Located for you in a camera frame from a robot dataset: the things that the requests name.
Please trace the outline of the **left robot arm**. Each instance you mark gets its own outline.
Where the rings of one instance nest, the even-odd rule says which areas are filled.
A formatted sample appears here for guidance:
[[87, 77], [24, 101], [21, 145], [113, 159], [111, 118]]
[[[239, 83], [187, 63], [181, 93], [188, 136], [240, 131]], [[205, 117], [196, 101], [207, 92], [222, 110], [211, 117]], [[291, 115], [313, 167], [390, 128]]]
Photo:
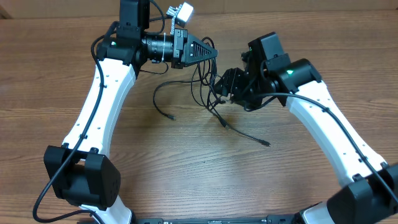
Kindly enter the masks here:
[[215, 49], [188, 33], [193, 7], [183, 3], [161, 14], [171, 30], [151, 32], [152, 1], [121, 1], [119, 19], [91, 45], [95, 75], [80, 115], [61, 146], [49, 146], [44, 164], [47, 190], [87, 213], [96, 223], [134, 223], [120, 196], [121, 174], [109, 159], [111, 138], [124, 100], [146, 62], [181, 69], [217, 57]]

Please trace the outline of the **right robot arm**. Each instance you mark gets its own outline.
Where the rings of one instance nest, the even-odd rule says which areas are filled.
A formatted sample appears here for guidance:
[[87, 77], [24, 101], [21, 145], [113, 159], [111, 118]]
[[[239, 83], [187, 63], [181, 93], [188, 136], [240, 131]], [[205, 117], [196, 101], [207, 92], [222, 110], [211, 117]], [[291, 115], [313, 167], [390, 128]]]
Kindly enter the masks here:
[[231, 68], [214, 84], [216, 94], [252, 112], [279, 100], [308, 129], [329, 160], [340, 190], [324, 202], [266, 223], [377, 223], [397, 213], [397, 166], [356, 132], [337, 107], [322, 76], [303, 58], [292, 62], [271, 32], [249, 43], [246, 68]]

